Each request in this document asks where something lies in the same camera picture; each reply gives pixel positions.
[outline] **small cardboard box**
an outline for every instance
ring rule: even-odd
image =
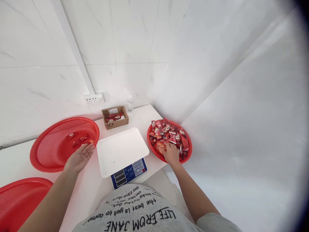
[[[106,122],[105,120],[105,116],[108,116],[110,114],[115,114],[115,113],[120,113],[123,112],[123,115],[125,116],[125,119],[120,119],[114,122]],[[129,124],[129,116],[126,113],[126,109],[124,106],[117,106],[117,107],[112,107],[112,108],[108,108],[108,109],[104,109],[102,110],[102,114],[103,114],[103,119],[104,119],[104,124],[107,130],[118,127],[118,126],[123,126],[126,124]]]

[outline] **power outlet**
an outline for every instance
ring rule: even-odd
[[[84,98],[88,105],[94,105],[104,102],[102,93],[96,93],[94,95],[84,95]]]

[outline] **red basket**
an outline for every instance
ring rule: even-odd
[[[78,135],[67,140],[66,136],[77,132]],[[73,142],[79,137],[89,134],[90,138],[83,143],[99,140],[99,127],[91,119],[76,117],[62,120],[46,129],[34,142],[30,151],[31,164],[42,172],[63,171],[68,158],[79,146],[73,148]]]
[[[27,178],[0,188],[0,231],[18,231],[51,186],[44,178]]]
[[[175,123],[175,122],[173,122],[173,121],[169,121],[169,122],[170,122],[170,124],[172,124],[173,126],[176,126],[176,127],[178,127],[178,128],[181,128],[181,126],[178,125],[177,123]],[[152,152],[156,155],[156,157],[158,157],[160,160],[162,160],[162,161],[164,161],[165,163],[167,163],[166,160],[164,159],[164,157],[162,157],[159,153],[157,153],[156,150],[154,149],[154,147],[152,146],[152,144],[151,144],[151,142],[150,142],[150,137],[149,137],[150,131],[151,131],[151,124],[150,124],[150,126],[149,126],[149,128],[148,128],[148,131],[147,131],[147,141],[148,141],[148,144],[149,144],[150,149],[151,149]],[[185,131],[185,133],[186,133],[187,140],[188,140],[188,143],[189,143],[189,150],[188,150],[188,157],[185,157],[184,160],[179,159],[179,161],[180,161],[181,164],[187,162],[187,161],[190,159],[191,155],[192,155],[192,143],[191,143],[191,139],[190,139],[190,137],[189,137],[189,135],[188,135],[188,133],[187,133],[186,131]]]

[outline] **gray t-shirt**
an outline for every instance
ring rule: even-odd
[[[127,184],[105,197],[97,210],[80,222],[73,232],[118,231],[241,231],[215,213],[201,217],[196,225],[153,188]]]

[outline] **scale display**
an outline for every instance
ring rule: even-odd
[[[135,178],[144,174],[147,171],[147,166],[144,158],[134,162],[126,168],[111,175],[114,189],[133,181]]]

